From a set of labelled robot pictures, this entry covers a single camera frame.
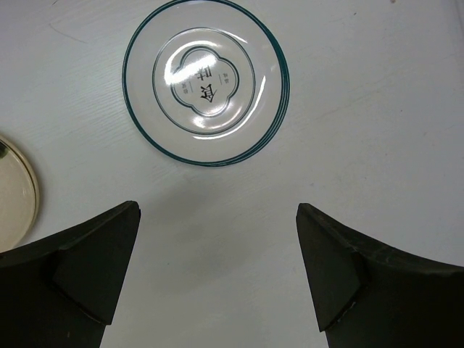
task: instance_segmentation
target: clear glass plate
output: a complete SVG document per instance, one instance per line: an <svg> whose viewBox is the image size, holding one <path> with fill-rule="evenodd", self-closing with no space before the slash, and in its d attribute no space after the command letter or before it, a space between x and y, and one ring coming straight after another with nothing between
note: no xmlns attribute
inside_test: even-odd
<svg viewBox="0 0 464 348"><path fill-rule="evenodd" d="M289 70L272 33L226 0L176 0L133 35L123 65L130 115L176 160L222 166L261 150L289 104Z"/></svg>

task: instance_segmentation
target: white table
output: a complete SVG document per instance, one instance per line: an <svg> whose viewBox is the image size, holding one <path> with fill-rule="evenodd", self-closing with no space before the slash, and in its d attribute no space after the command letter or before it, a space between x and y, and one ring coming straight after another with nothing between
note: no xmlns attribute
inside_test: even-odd
<svg viewBox="0 0 464 348"><path fill-rule="evenodd" d="M462 0L237 2L280 41L291 101L263 151L211 169L160 154L125 108L126 46L163 1L0 1L0 131L43 192L25 243L141 205L103 348L327 347L300 202L464 265Z"/></svg>

